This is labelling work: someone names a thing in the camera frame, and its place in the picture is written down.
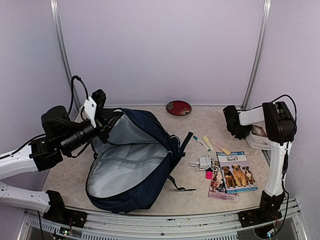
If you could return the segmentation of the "navy blue backpack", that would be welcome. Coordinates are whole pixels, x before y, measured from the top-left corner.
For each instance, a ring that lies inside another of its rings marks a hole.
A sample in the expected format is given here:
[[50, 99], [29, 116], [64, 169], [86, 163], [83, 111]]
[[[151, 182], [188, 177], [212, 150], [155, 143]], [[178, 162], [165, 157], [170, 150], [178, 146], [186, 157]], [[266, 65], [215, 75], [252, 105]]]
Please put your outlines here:
[[166, 180], [175, 183], [171, 172], [185, 156], [193, 133], [180, 141], [146, 110], [104, 108], [101, 118], [110, 132], [106, 143], [99, 138], [91, 142], [94, 161], [85, 184], [88, 199], [112, 213], [150, 209]]

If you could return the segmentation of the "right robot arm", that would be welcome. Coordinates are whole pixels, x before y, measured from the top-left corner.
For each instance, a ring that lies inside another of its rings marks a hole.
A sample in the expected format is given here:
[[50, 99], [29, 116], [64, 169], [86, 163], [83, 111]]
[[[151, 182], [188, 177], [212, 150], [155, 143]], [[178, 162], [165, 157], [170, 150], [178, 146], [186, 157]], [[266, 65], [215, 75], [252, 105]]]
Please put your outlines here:
[[258, 208], [238, 213], [241, 226], [251, 227], [277, 219], [285, 219], [280, 207], [289, 200], [285, 189], [289, 156], [297, 132], [297, 115], [292, 114], [284, 101], [273, 100], [249, 110], [239, 111], [234, 105], [223, 109], [226, 128], [237, 139], [250, 133], [254, 124], [264, 123], [270, 145], [268, 180], [261, 193]]

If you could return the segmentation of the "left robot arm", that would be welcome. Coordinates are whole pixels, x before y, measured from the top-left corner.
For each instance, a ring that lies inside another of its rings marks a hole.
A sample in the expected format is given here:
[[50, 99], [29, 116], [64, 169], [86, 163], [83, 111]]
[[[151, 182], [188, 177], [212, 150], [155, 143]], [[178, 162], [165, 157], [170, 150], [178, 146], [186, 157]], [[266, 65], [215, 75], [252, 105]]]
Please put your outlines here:
[[[43, 134], [33, 137], [18, 149], [0, 156], [0, 177], [5, 179], [22, 173], [42, 172], [55, 167], [63, 157], [73, 158], [73, 151], [85, 149], [94, 138], [106, 143], [123, 113], [102, 109], [89, 121], [71, 121], [64, 106], [58, 105], [41, 116]], [[85, 212], [65, 207], [57, 191], [31, 191], [0, 184], [0, 203], [41, 212], [52, 222], [83, 227]]]

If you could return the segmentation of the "white grey book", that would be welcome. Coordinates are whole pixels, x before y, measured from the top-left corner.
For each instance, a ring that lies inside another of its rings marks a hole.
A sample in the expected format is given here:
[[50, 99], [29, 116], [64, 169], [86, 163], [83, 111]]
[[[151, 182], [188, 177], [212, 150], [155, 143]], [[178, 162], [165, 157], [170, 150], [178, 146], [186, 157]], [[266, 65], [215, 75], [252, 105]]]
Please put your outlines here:
[[249, 135], [245, 138], [249, 147], [252, 149], [270, 151], [271, 143], [267, 133], [262, 126], [252, 125]]

